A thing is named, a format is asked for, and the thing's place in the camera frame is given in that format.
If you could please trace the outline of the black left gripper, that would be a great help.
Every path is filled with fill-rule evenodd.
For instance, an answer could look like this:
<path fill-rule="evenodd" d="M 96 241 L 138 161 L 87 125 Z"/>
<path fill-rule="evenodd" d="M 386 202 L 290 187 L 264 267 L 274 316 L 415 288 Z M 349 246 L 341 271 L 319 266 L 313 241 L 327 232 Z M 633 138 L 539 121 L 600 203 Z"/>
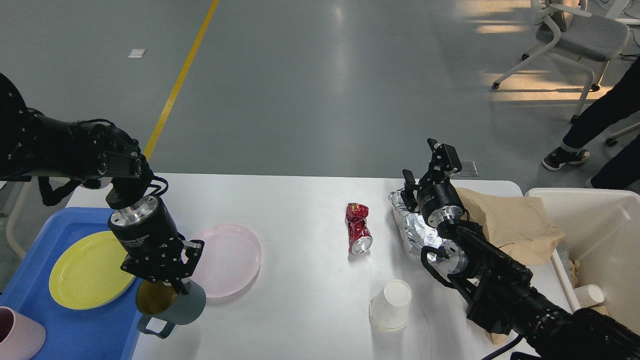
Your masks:
<path fill-rule="evenodd" d="M 144 196 L 135 205 L 114 210 L 109 229 L 126 251 L 120 269 L 151 283 L 170 283 L 187 295 L 190 276 L 205 248 L 201 239 L 184 240 L 158 196 Z"/>

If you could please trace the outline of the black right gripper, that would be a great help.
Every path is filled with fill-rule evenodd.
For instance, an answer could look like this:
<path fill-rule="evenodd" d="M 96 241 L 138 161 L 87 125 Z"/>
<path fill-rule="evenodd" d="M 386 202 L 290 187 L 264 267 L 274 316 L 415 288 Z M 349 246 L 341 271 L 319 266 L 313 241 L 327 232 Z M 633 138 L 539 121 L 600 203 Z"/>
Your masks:
<path fill-rule="evenodd" d="M 408 212 L 421 213 L 428 226 L 452 227 L 458 224 L 465 209 L 457 190 L 448 180 L 463 169 L 462 162 L 454 146 L 439 143 L 434 138 L 428 138 L 427 144 L 432 151 L 426 172 L 426 184 L 430 186 L 421 187 L 411 170 L 402 170 L 402 202 Z"/>

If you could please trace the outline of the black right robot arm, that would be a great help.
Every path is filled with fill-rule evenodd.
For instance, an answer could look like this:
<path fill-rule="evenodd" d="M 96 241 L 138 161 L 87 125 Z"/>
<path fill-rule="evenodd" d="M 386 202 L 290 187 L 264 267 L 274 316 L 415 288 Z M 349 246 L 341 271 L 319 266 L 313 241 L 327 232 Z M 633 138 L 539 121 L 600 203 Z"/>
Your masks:
<path fill-rule="evenodd" d="M 532 271 L 486 239 L 482 226 L 464 219 L 466 208 L 450 177 L 462 170 L 454 146 L 427 139 L 432 152 L 426 173 L 416 180 L 402 171 L 402 202 L 437 231 L 443 244 L 420 248 L 423 267 L 440 284 L 457 290 L 469 321 L 490 333 L 516 339 L 486 356 L 492 360 L 525 340 L 535 355 L 512 360 L 637 360 L 639 336 L 592 309 L 567 312 L 531 286 Z"/>

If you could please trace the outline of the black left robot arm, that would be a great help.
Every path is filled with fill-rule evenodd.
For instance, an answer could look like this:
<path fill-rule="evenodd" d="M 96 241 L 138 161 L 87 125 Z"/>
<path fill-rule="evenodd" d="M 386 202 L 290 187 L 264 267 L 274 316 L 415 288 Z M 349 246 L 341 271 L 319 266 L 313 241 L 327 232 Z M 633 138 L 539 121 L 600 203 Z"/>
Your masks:
<path fill-rule="evenodd" d="M 121 269 L 189 294 L 205 244 L 178 231 L 162 200 L 169 182 L 153 173 L 137 139 L 102 118 L 45 116 L 26 105 L 6 75 L 0 76 L 0 88 L 1 180 L 37 178 L 47 206 L 79 186 L 98 188 L 100 180 L 109 180 L 105 200 L 113 212 L 108 226 L 126 251 Z"/>

